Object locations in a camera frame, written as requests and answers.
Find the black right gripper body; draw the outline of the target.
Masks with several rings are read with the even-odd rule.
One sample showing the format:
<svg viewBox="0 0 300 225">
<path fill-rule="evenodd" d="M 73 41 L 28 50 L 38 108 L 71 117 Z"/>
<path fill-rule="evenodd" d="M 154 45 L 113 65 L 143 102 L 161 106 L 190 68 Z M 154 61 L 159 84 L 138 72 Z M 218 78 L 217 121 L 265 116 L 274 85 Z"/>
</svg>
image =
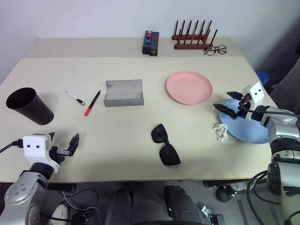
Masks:
<svg viewBox="0 0 300 225">
<path fill-rule="evenodd" d="M 237 117 L 241 117 L 241 118 L 246 118 L 246 115 L 249 111 L 250 108 L 250 100 L 251 100 L 251 96 L 250 94 L 246 94 L 246 95 L 242 95 L 242 99 L 238 100 L 239 101 L 239 106 L 238 106 L 238 112 L 236 112 Z"/>
</svg>

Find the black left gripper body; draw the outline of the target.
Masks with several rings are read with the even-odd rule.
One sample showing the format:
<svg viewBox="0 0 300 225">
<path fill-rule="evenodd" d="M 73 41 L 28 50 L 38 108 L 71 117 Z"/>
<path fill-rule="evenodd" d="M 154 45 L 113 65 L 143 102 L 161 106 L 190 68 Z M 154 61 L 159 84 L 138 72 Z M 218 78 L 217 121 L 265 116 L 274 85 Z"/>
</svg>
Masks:
<svg viewBox="0 0 300 225">
<path fill-rule="evenodd" d="M 69 150 L 58 150 L 58 147 L 52 146 L 49 151 L 49 156 L 60 165 L 65 160 L 65 157 L 71 157 L 72 155 Z"/>
</svg>

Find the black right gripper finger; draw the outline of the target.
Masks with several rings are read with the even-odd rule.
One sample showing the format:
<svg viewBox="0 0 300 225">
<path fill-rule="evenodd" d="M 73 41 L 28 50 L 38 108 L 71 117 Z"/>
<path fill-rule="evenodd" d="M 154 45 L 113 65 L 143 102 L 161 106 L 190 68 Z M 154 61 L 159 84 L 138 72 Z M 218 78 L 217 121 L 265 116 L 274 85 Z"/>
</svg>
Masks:
<svg viewBox="0 0 300 225">
<path fill-rule="evenodd" d="M 236 91 L 229 91 L 227 92 L 227 95 L 229 95 L 231 98 L 236 100 L 242 99 L 242 93 L 236 92 Z"/>
<path fill-rule="evenodd" d="M 224 113 L 228 116 L 230 116 L 231 118 L 236 118 L 237 114 L 234 110 L 228 108 L 227 106 L 223 105 L 223 104 L 213 104 L 213 106 L 221 113 Z"/>
</svg>

